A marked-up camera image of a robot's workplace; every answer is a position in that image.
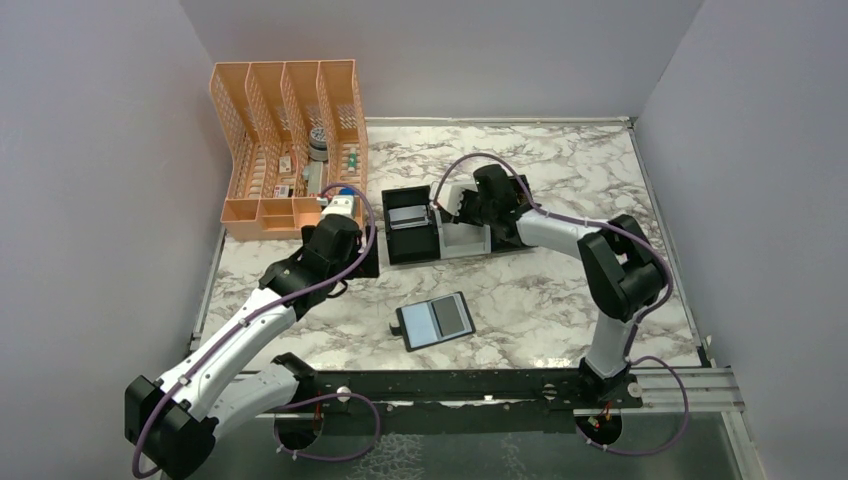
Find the black card back side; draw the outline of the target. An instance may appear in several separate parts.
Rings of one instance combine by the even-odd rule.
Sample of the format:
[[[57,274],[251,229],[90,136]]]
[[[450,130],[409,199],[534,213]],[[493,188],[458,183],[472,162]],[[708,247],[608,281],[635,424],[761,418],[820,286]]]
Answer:
[[[455,296],[448,296],[432,302],[440,334],[443,337],[454,335],[465,330],[465,324],[460,306]]]

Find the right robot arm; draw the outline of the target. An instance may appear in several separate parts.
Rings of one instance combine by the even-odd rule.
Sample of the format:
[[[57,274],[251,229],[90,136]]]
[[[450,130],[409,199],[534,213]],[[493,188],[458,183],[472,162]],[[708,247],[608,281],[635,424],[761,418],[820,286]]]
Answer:
[[[473,179],[475,191],[465,193],[460,203],[461,221],[489,227],[499,242],[545,248],[582,263],[599,314],[578,366],[577,393],[589,406],[604,405],[628,374],[639,318],[669,285],[661,257],[629,215],[568,222],[534,208],[526,194],[518,193],[519,179],[498,165],[476,169]]]

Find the black leather card holder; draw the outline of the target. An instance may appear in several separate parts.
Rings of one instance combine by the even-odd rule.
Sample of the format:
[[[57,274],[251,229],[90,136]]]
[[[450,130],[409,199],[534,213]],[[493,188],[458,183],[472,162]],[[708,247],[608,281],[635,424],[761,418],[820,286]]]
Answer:
[[[457,298],[457,304],[462,311],[465,330],[443,337],[440,334],[436,316],[432,308],[432,302],[448,296],[455,296]],[[407,352],[428,348],[472,335],[476,332],[466,298],[461,291],[399,307],[395,310],[395,314],[396,320],[389,324],[389,331],[392,336],[403,339]]]

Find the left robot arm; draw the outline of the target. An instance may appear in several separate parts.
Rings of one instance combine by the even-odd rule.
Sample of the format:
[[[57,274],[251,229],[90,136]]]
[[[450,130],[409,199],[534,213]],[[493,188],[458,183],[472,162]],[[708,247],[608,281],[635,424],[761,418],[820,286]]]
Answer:
[[[379,274],[375,223],[360,227],[348,216],[329,214],[306,232],[302,246],[268,266],[242,307],[208,341],[158,378],[140,375],[126,388],[124,434],[134,446],[135,478],[162,471],[185,479],[233,428],[272,407],[298,411],[313,401],[313,382],[286,365],[235,379],[338,285]]]

